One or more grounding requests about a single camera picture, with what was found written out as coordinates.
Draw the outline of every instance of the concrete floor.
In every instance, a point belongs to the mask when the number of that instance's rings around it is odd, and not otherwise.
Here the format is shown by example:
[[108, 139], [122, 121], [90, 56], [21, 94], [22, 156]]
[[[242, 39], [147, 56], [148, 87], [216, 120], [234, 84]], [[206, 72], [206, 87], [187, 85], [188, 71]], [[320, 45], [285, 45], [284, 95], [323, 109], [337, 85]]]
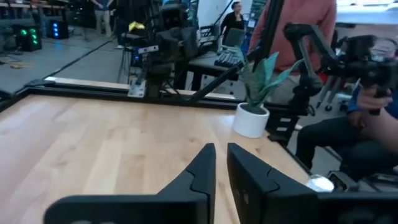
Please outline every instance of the concrete floor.
[[[98, 37], [91, 31], [87, 35], [87, 39], [88, 41], [85, 41], [83, 36], [79, 34], [67, 40], [44, 39], [42, 50], [25, 52], [23, 55], [14, 56], [23, 63], [31, 63], [32, 66], [19, 70], [11, 69], [8, 65], [0, 66], [0, 89], [15, 92], [22, 88], [25, 83], [46, 77], [109, 41], [107, 38]], [[115, 42], [104, 44], [73, 65], [58, 72], [55, 76], [116, 83], [122, 53], [120, 50], [114, 49], [114, 46], [116, 46]], [[318, 98], [314, 97], [312, 105], [315, 105], [317, 101]], [[323, 119], [344, 115], [338, 111], [338, 102], [333, 102], [332, 106], [334, 107], [332, 111], [326, 112], [323, 106], [317, 110], [315, 117], [307, 116], [301, 118], [299, 124], [305, 126]], [[296, 135], [297, 133], [294, 133], [288, 146], [292, 152], [295, 152]], [[315, 154], [312, 172], [326, 175], [329, 170], [337, 170], [339, 164], [333, 156], [324, 149], [319, 148]]]

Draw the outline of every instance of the chair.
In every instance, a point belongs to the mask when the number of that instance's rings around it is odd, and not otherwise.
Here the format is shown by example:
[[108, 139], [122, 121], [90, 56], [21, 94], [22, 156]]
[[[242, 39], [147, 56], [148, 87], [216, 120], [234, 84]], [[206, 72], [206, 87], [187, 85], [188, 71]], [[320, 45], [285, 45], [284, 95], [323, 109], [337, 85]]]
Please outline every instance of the chair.
[[[333, 149], [333, 152], [329, 150], [326, 151], [328, 151], [330, 154], [333, 154], [333, 157], [342, 162], [344, 158], [344, 152], [347, 150], [349, 150], [348, 147], [340, 147]], [[391, 169], [376, 172], [375, 174], [365, 178], [358, 177], [355, 173], [351, 172], [349, 164], [342, 164], [340, 166], [340, 171], [344, 172], [355, 181], [364, 180], [375, 190], [379, 190], [375, 184], [383, 184], [388, 187], [398, 188], [398, 167], [391, 167]]]

